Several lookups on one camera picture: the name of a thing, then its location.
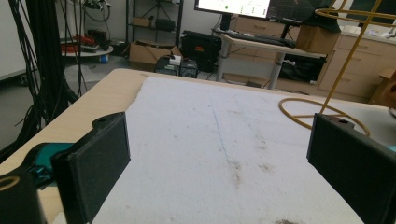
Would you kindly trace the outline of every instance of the desk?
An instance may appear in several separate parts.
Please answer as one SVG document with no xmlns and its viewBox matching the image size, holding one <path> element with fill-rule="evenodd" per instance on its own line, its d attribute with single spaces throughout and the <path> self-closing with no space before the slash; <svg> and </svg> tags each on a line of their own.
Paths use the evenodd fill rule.
<svg viewBox="0 0 396 224">
<path fill-rule="evenodd" d="M 271 71 L 270 76 L 264 74 L 265 77 L 270 78 L 270 83 L 268 89 L 271 90 L 275 87 L 277 78 L 279 76 L 280 69 L 282 67 L 283 60 L 286 54 L 293 54 L 298 56 L 321 58 L 326 57 L 325 54 L 316 54 L 305 52 L 300 49 L 291 49 L 287 47 L 281 47 L 276 45 L 263 44 L 258 42 L 246 41 L 241 39 L 235 39 L 229 37 L 228 35 L 220 35 L 222 39 L 221 52 L 219 56 L 219 70 L 216 77 L 216 81 L 220 81 L 222 76 L 226 72 L 242 74 L 242 75 L 252 75 L 257 74 L 258 71 L 267 70 Z M 230 53 L 230 45 L 236 45 L 241 48 L 251 48 L 251 49 L 265 49 L 277 52 L 276 60 L 274 63 L 258 63 L 246 60 L 236 60 L 228 58 Z"/>
</svg>

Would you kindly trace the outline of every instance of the yellow rod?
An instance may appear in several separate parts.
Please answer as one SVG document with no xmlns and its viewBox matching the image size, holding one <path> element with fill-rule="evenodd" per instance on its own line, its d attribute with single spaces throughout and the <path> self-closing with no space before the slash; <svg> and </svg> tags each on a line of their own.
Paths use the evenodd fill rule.
<svg viewBox="0 0 396 224">
<path fill-rule="evenodd" d="M 375 5 L 372 8 L 371 12 L 376 12 L 378 9 L 379 4 L 381 4 L 382 0 L 376 0 Z M 340 71 L 340 74 L 338 75 L 337 79 L 335 80 L 334 84 L 332 85 L 332 89 L 329 92 L 329 95 L 326 98 L 326 101 L 323 104 L 323 107 L 320 110 L 320 114 L 323 114 L 324 110 L 327 107 L 327 104 L 329 103 L 330 99 L 332 98 L 332 95 L 334 94 L 335 89 L 338 86 L 338 83 L 341 80 L 341 77 L 343 76 L 344 72 L 347 69 L 347 66 L 349 64 L 350 59 L 352 58 L 353 54 L 355 53 L 355 49 L 358 47 L 359 43 L 361 42 L 361 39 L 363 38 L 364 33 L 366 32 L 367 26 L 369 25 L 370 21 L 373 19 L 373 15 L 368 16 L 366 22 L 364 23 L 363 27 L 361 28 L 361 33 L 358 36 L 358 39 L 355 41 L 355 44 L 353 45 L 351 51 L 349 52 L 346 61 L 344 62 L 343 68 Z"/>
</svg>

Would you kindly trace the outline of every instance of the computer monitor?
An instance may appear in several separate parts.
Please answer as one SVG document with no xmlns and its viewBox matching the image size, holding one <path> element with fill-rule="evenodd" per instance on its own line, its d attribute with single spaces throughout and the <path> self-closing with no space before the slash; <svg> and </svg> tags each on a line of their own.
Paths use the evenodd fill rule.
<svg viewBox="0 0 396 224">
<path fill-rule="evenodd" d="M 357 11 L 371 11 L 376 0 L 354 0 L 352 5 L 350 6 L 350 10 L 357 10 Z M 378 9 L 376 10 L 378 13 L 384 13 L 389 15 L 396 15 L 396 6 L 394 0 L 382 0 L 381 4 L 379 5 Z M 366 21 L 367 17 L 362 15 L 353 15 L 347 14 L 347 18 Z M 385 19 L 379 17 L 373 17 L 372 22 L 379 22 L 385 24 L 393 24 L 394 20 L 392 19 Z"/>
<path fill-rule="evenodd" d="M 270 0 L 195 0 L 194 9 L 222 15 L 220 29 L 228 30 L 231 15 L 265 19 Z"/>
</svg>

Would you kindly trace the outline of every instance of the desk leg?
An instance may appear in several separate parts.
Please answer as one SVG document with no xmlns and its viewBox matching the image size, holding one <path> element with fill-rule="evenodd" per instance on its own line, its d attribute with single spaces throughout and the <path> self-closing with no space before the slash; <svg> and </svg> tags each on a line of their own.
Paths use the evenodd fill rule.
<svg viewBox="0 0 396 224">
<path fill-rule="evenodd" d="M 230 43 L 227 40 L 225 40 L 224 38 L 222 38 L 222 46 L 221 46 L 221 51 L 220 51 L 220 56 L 219 56 L 218 75 L 216 76 L 216 81 L 222 80 L 222 76 L 224 73 L 223 60 L 226 60 L 228 58 L 229 47 L 230 47 Z"/>
<path fill-rule="evenodd" d="M 271 80 L 267 88 L 268 90 L 271 90 L 275 87 L 277 78 L 279 77 L 280 69 L 282 68 L 283 60 L 285 59 L 285 55 L 286 53 L 281 52 L 276 55 L 276 62 L 271 72 Z"/>
</svg>

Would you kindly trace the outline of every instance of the black crate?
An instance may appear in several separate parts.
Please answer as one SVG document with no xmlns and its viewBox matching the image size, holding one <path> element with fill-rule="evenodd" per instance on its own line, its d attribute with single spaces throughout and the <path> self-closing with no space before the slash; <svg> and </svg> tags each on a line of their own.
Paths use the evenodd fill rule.
<svg viewBox="0 0 396 224">
<path fill-rule="evenodd" d="M 184 31 L 181 37 L 181 53 L 184 58 L 193 59 L 199 71 L 212 73 L 221 50 L 221 38 L 192 31 Z"/>
</svg>

